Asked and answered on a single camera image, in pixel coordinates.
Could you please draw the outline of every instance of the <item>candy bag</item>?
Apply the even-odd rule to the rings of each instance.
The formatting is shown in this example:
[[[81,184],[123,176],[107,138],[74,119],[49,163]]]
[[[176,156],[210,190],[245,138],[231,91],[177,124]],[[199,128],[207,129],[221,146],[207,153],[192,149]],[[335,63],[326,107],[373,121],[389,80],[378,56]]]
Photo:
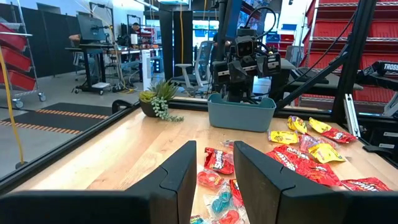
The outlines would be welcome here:
[[[216,172],[203,169],[197,175],[198,184],[208,187],[211,190],[218,190],[224,183],[224,178],[220,177]]]
[[[281,152],[281,153],[283,153],[285,155],[292,155],[293,154],[293,155],[297,156],[300,159],[311,160],[306,153],[304,153],[302,151],[299,151],[297,149],[294,149],[292,147],[286,146],[286,145],[275,147],[274,150],[278,151],[278,152]]]
[[[307,133],[307,124],[305,124],[304,120],[299,117],[289,116],[287,126],[293,131],[298,131],[302,134]]]
[[[316,144],[317,142],[318,140],[316,140],[315,138],[307,134],[303,134],[300,136],[300,150],[303,152],[308,152],[308,148]]]
[[[388,191],[391,190],[386,184],[375,177],[369,177],[359,180],[342,180],[341,183],[350,190],[357,191]]]
[[[223,146],[225,146],[225,147],[233,149],[234,148],[234,142],[235,142],[234,140],[225,140],[225,141],[221,142],[221,144]]]
[[[306,178],[325,186],[341,186],[341,182],[328,164],[309,164],[310,170],[305,175]]]
[[[194,216],[191,216],[189,223],[190,224],[204,224],[205,220],[202,219],[202,217],[200,215],[194,215]]]
[[[225,182],[218,192],[217,196],[204,195],[203,199],[209,214],[213,218],[218,218],[222,215],[223,211],[228,210],[232,206],[232,193],[229,182]]]
[[[232,191],[232,202],[236,208],[240,208],[243,206],[243,198],[241,195],[241,191],[239,190],[238,183],[236,179],[229,180],[229,185],[231,186]]]
[[[331,129],[330,125],[323,123],[321,121],[317,121],[313,118],[310,118],[308,123],[311,126],[311,128],[316,130],[318,133],[324,133],[325,131],[329,131]]]
[[[229,210],[219,220],[212,221],[211,224],[240,224],[243,221],[240,219],[239,212],[236,210]]]
[[[276,150],[267,152],[266,155],[275,159],[276,161],[280,162],[281,164],[298,174],[305,175],[307,173],[307,166],[301,166],[300,163],[302,161],[300,161],[297,156],[288,156]]]
[[[350,143],[356,140],[355,136],[336,128],[331,128],[329,131],[322,133],[322,135],[340,143]]]
[[[333,147],[327,143],[316,143],[310,146],[308,149],[316,159],[322,164],[330,161],[341,161],[344,162],[343,156],[333,149]]]
[[[234,172],[233,155],[221,150],[207,147],[205,159],[205,168],[222,174],[232,174]]]
[[[299,142],[299,136],[296,132],[291,131],[271,131],[268,139],[281,144],[294,144]]]

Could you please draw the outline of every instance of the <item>wheel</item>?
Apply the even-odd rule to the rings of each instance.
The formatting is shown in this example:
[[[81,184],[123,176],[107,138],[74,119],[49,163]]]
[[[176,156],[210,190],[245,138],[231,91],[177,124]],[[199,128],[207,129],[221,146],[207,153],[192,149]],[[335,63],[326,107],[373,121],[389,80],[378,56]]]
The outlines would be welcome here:
[[[47,97],[45,97],[44,93],[39,93],[39,100],[41,102],[44,102],[47,99]]]
[[[21,108],[24,107],[24,102],[22,102],[21,100],[15,100],[15,101],[14,101],[14,104],[15,104],[15,107],[16,107],[17,109],[21,109]]]

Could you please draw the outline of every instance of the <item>black partition panel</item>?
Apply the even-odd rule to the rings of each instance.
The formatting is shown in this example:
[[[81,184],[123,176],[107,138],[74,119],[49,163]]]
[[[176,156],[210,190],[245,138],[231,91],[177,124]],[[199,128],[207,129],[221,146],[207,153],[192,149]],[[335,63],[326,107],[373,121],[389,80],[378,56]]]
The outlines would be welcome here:
[[[28,38],[36,66],[37,77],[53,75],[52,59],[42,15],[40,11],[28,8],[22,8],[22,13],[24,15],[27,33],[32,34],[32,37]],[[30,57],[29,51],[26,50],[24,55]],[[29,76],[32,78],[34,77],[33,70],[30,71]]]
[[[51,12],[42,13],[47,30],[53,74],[74,71],[73,54],[65,50],[65,47],[71,46],[67,16]]]
[[[173,12],[174,17],[174,64],[178,63],[192,63],[192,54],[193,54],[193,25],[192,19],[193,14],[192,11],[182,11],[182,29],[180,23],[180,11]],[[181,57],[181,46],[183,44],[183,57]],[[187,68],[188,74],[192,74],[192,67]],[[178,77],[182,75],[181,68],[174,69],[174,76]]]
[[[173,12],[160,10],[160,33],[162,34],[164,77],[173,77]]]

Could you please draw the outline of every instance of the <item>wooden table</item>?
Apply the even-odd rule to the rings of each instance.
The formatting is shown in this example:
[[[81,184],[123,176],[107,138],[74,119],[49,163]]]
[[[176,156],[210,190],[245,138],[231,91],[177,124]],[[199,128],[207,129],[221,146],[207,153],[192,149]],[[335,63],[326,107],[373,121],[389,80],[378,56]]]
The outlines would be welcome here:
[[[188,140],[197,141],[199,165],[205,160],[205,147],[228,151],[220,143],[227,139],[242,140],[262,152],[278,146],[268,141],[267,133],[211,127],[206,112],[170,112],[184,116],[185,121],[166,122],[146,117],[141,109],[135,110],[15,190],[125,190],[152,172]],[[288,130],[287,120],[274,118],[270,130]],[[356,141],[337,149],[347,161],[330,163],[336,175],[341,180],[377,177],[398,190],[398,170],[378,155],[367,153],[362,146]],[[208,212],[203,194],[215,193],[197,186],[192,214],[206,218]]]

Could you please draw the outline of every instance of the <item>office chair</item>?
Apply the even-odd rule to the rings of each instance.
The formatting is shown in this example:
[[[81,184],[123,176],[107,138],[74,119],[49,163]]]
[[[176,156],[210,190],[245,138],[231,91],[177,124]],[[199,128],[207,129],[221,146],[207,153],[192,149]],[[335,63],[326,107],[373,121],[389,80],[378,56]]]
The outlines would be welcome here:
[[[188,75],[187,68],[192,64],[175,64],[176,67],[182,68],[182,76],[173,77],[172,83],[181,85],[188,96],[195,97],[197,91],[205,85],[210,85],[210,53],[213,47],[213,41],[207,40],[200,43],[197,59],[195,63],[194,74]]]

